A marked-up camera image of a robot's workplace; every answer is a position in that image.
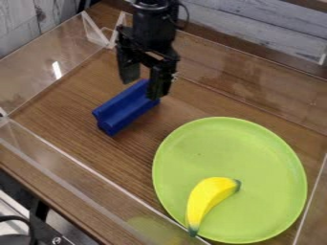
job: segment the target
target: wooden table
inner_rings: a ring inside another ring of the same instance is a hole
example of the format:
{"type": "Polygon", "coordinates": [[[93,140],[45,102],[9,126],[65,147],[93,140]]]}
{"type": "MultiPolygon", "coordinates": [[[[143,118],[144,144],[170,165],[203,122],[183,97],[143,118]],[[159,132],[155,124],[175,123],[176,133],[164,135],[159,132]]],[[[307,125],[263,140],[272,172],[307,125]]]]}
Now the wooden table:
{"type": "MultiPolygon", "coordinates": [[[[119,11],[99,4],[89,14],[100,26],[113,26],[119,11]]],[[[99,51],[12,119],[163,213],[151,177],[156,149],[176,127],[204,117],[246,119],[279,134],[303,162],[311,190],[327,152],[327,83],[186,33],[179,33],[175,47],[183,61],[170,96],[113,138],[99,130],[91,114],[127,88],[117,76],[115,53],[108,50],[99,51]]],[[[40,142],[27,140],[23,132],[21,139],[35,154],[40,142]]],[[[72,194],[67,183],[59,185],[8,149],[0,149],[5,153],[1,168],[103,244],[143,244],[104,216],[103,207],[119,209],[121,204],[112,201],[115,196],[97,174],[72,165],[69,158],[53,158],[52,149],[36,156],[87,197],[72,194]]],[[[292,244],[298,225],[259,244],[292,244]]],[[[316,235],[314,244],[323,242],[316,235]]]]}

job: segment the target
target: lime green plate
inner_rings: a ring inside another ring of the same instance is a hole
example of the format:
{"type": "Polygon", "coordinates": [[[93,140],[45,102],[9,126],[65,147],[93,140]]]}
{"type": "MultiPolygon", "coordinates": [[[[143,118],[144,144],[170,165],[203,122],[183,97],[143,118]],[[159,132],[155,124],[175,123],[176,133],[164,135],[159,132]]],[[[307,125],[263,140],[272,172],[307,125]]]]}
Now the lime green plate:
{"type": "Polygon", "coordinates": [[[199,235],[226,243],[251,243],[282,233],[307,199],[302,163],[282,138],[252,122],[207,118],[178,128],[161,143],[153,184],[171,216],[186,225],[190,193],[208,177],[230,177],[240,191],[207,214],[199,235]]]}

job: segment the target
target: wood grain surface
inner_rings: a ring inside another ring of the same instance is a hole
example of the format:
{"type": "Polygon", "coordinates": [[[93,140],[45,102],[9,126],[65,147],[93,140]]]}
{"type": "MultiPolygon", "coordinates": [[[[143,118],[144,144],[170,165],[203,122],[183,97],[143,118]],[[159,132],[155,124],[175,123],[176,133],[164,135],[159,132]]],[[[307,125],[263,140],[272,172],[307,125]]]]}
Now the wood grain surface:
{"type": "MultiPolygon", "coordinates": [[[[103,23],[108,23],[109,19],[115,20],[117,11],[108,9],[105,5],[100,5],[97,9],[93,9],[93,13],[99,23],[101,23],[100,19],[103,19],[103,23]]],[[[96,120],[91,114],[91,111],[100,104],[127,88],[117,77],[115,53],[109,51],[101,51],[79,69],[63,77],[61,81],[15,113],[13,119],[59,148],[64,149],[89,168],[119,184],[160,212],[164,212],[164,209],[156,198],[151,177],[156,149],[164,137],[176,127],[204,117],[226,116],[250,120],[262,124],[280,135],[302,160],[308,176],[310,189],[312,189],[327,151],[327,137],[322,132],[307,129],[299,124],[300,122],[295,123],[283,119],[283,114],[291,114],[288,110],[283,109],[282,114],[276,116],[267,112],[270,109],[264,111],[260,106],[251,106],[246,99],[242,101],[240,98],[236,100],[227,96],[223,90],[230,88],[230,82],[240,82],[239,84],[246,82],[251,84],[246,85],[246,90],[255,95],[264,95],[262,92],[258,94],[260,86],[263,86],[267,93],[272,93],[276,90],[284,91],[282,97],[275,96],[276,103],[283,98],[284,104],[291,107],[292,103],[307,103],[307,99],[312,95],[312,83],[319,84],[318,88],[322,91],[326,91],[326,83],[320,83],[318,79],[287,70],[276,64],[266,63],[262,59],[256,60],[254,57],[247,59],[248,67],[244,65],[247,62],[244,63],[246,57],[243,54],[234,53],[228,49],[227,53],[223,54],[223,48],[212,47],[211,43],[204,40],[198,43],[198,39],[191,39],[188,36],[186,36],[184,40],[191,42],[192,45],[186,47],[183,47],[183,43],[176,45],[183,54],[192,54],[192,59],[183,60],[183,73],[187,75],[194,69],[192,76],[195,76],[195,72],[204,69],[208,71],[207,74],[214,70],[218,71],[220,62],[214,60],[211,56],[215,58],[223,56],[224,68],[220,71],[223,77],[214,76],[215,81],[212,81],[199,76],[194,82],[179,78],[172,86],[171,95],[163,99],[160,106],[143,115],[113,138],[105,136],[99,130],[96,120]],[[210,47],[206,52],[202,50],[203,47],[210,47]],[[200,69],[196,68],[196,61],[200,63],[200,69]],[[274,79],[278,79],[279,82],[271,84],[270,81],[274,79]],[[287,100],[291,95],[298,95],[298,97],[287,100]]],[[[260,104],[262,102],[262,106],[266,107],[264,96],[254,97],[256,98],[256,103],[260,104]]],[[[319,121],[323,120],[320,116],[327,110],[324,106],[326,103],[319,105],[319,111],[312,117],[312,123],[319,125],[319,121]]],[[[23,164],[9,152],[1,158],[1,162],[3,168],[12,176],[101,243],[136,244],[129,235],[127,239],[131,237],[132,242],[119,240],[113,233],[108,233],[105,228],[112,227],[112,221],[87,202],[83,202],[72,193],[60,188],[57,183],[45,178],[41,172],[23,164]]],[[[85,189],[88,196],[105,206],[105,202],[109,202],[105,199],[105,186],[100,182],[97,185],[95,184],[91,174],[80,172],[80,175],[77,175],[79,168],[72,169],[72,165],[61,164],[57,167],[57,163],[51,161],[47,164],[48,169],[55,172],[63,172],[63,177],[67,180],[69,180],[69,174],[72,174],[73,184],[80,189],[85,189]],[[84,180],[80,181],[76,176],[83,175],[84,180]]],[[[260,244],[291,244],[296,226],[298,224],[278,237],[260,242],[260,244]]]]}

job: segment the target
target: blue block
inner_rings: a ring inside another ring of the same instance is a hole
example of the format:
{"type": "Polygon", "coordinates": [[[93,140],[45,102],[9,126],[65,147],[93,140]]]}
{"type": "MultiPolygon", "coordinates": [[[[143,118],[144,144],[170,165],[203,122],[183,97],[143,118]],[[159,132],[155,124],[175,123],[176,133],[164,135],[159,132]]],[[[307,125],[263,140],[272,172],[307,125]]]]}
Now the blue block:
{"type": "Polygon", "coordinates": [[[97,126],[107,135],[113,136],[160,103],[160,100],[147,99],[147,87],[148,79],[140,80],[93,110],[92,114],[97,119],[97,126]]]}

